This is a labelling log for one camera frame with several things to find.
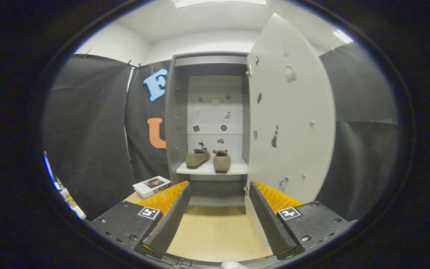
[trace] book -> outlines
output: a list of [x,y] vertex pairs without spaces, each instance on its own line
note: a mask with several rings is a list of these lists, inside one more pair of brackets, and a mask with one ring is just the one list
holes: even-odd
[[134,190],[143,198],[147,198],[151,195],[154,195],[157,192],[162,191],[163,189],[167,189],[170,186],[172,186],[172,182],[161,176],[152,177],[151,179],[147,179],[144,182],[139,182],[133,185]]

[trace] orange foam pad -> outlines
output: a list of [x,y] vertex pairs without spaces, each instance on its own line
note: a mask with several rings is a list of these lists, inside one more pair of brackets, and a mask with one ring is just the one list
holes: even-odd
[[156,194],[143,199],[137,204],[141,206],[147,206],[150,208],[159,209],[160,211],[162,211],[163,216],[160,219],[160,221],[162,221],[162,219],[167,215],[169,210],[172,208],[172,205],[174,204],[177,197],[179,197],[180,192],[182,191],[182,189],[186,184],[187,184],[187,181],[180,182],[177,185],[164,189],[163,191],[157,192]]
[[272,188],[268,185],[257,182],[255,180],[254,182],[275,214],[278,213],[278,210],[282,210],[292,206],[299,206],[303,204],[297,199],[294,199],[293,197],[290,197],[287,194],[284,194],[283,192],[278,191],[275,188]]

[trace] black curtain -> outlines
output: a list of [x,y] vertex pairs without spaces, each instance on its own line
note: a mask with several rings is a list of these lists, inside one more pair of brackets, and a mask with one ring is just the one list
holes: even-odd
[[43,144],[51,168],[92,220],[133,193],[124,131],[131,67],[74,55],[47,100]]
[[358,44],[321,57],[336,106],[333,158],[317,200],[347,220],[374,206],[394,170],[399,116],[393,88]]
[[136,182],[155,176],[170,179],[167,153],[163,148],[154,147],[149,140],[150,118],[162,118],[160,139],[165,141],[165,94],[150,101],[150,92],[143,81],[150,75],[165,68],[169,71],[171,61],[157,62],[135,68],[127,93],[125,126],[128,138],[128,151]]

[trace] brown slipper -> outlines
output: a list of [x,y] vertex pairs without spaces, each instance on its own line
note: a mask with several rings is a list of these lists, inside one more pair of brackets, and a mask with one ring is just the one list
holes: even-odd
[[216,173],[227,173],[230,169],[231,158],[228,150],[214,150],[214,168]]
[[186,165],[189,169],[196,169],[201,164],[210,159],[210,153],[208,153],[207,148],[194,149],[193,153],[187,154]]

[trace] cabinet shelf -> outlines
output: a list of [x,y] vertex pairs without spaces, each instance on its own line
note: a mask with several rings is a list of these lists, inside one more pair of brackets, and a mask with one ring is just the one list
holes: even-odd
[[177,174],[189,174],[189,175],[244,175],[248,174],[248,165],[241,158],[233,158],[230,165],[230,170],[225,173],[215,173],[215,168],[213,164],[213,157],[210,157],[208,161],[200,165],[197,169],[189,169],[185,162],[183,162],[177,168]]
[[189,205],[207,206],[207,207],[244,206],[244,196],[233,196],[233,197],[192,196],[190,198]]

